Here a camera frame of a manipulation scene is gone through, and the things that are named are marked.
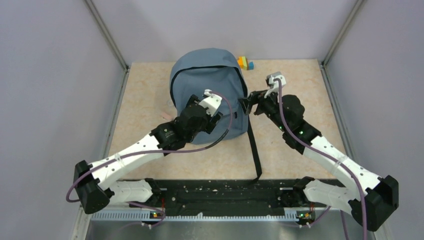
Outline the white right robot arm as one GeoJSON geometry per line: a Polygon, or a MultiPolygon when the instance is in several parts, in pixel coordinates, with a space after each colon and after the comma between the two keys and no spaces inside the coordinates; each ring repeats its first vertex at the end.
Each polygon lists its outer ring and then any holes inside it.
{"type": "Polygon", "coordinates": [[[265,91],[253,91],[239,100],[248,114],[256,106],[255,115],[265,114],[281,131],[285,143],[329,171],[342,187],[312,177],[303,177],[293,187],[293,200],[299,206],[310,202],[324,204],[350,214],[363,223],[362,207],[366,210],[366,228],[376,232],[399,206],[399,183],[390,175],[381,177],[360,166],[331,144],[322,133],[304,120],[305,108],[296,95],[282,97],[286,130],[276,92],[265,97],[265,91]]]}

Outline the blue student backpack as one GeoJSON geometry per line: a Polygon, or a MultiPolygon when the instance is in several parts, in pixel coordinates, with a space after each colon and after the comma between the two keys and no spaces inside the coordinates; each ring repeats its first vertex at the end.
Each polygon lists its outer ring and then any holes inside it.
{"type": "Polygon", "coordinates": [[[171,69],[169,93],[178,115],[192,96],[199,98],[212,117],[220,115],[212,132],[200,132],[193,144],[217,144],[247,134],[256,171],[253,182],[259,180],[262,166],[258,148],[250,118],[241,103],[248,96],[248,88],[232,53],[220,48],[203,48],[184,54],[171,69]]]}

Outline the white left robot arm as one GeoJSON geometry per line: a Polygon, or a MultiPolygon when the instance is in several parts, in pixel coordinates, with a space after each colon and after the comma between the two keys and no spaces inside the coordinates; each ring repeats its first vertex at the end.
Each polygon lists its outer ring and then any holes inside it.
{"type": "Polygon", "coordinates": [[[82,160],[74,167],[73,184],[66,194],[71,203],[72,191],[77,194],[85,214],[94,214],[110,204],[125,202],[145,203],[154,207],[160,202],[160,193],[146,180],[121,181],[133,170],[169,154],[185,154],[185,146],[199,133],[211,134],[223,117],[219,112],[222,102],[228,100],[209,89],[200,100],[192,95],[186,107],[175,119],[161,123],[131,146],[94,162],[82,160]]]}

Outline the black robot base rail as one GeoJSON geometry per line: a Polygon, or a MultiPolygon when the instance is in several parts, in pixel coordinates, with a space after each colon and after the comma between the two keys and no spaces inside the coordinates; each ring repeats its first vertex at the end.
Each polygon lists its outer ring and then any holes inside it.
{"type": "Polygon", "coordinates": [[[311,203],[294,187],[299,179],[168,179],[147,178],[153,195],[147,206],[171,217],[284,216],[291,208],[323,207],[311,203]]]}

